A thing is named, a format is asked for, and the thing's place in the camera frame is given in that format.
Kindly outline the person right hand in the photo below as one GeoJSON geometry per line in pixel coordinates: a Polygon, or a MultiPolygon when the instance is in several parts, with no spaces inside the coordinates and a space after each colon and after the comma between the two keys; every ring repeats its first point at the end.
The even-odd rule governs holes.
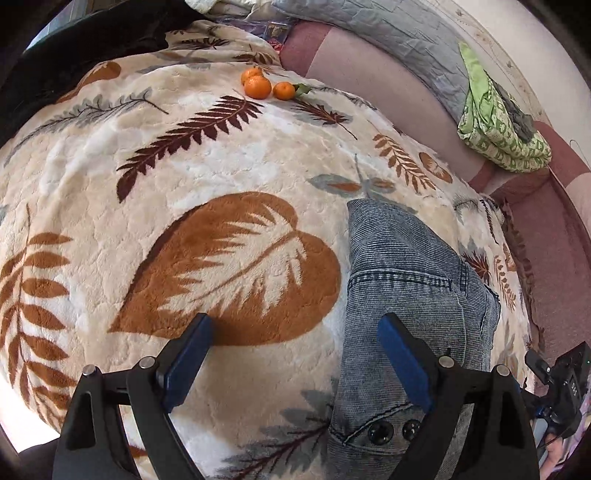
{"type": "Polygon", "coordinates": [[[548,433],[544,437],[544,446],[547,457],[540,467],[541,480],[549,479],[552,474],[558,471],[568,454],[570,440],[548,433]]]}

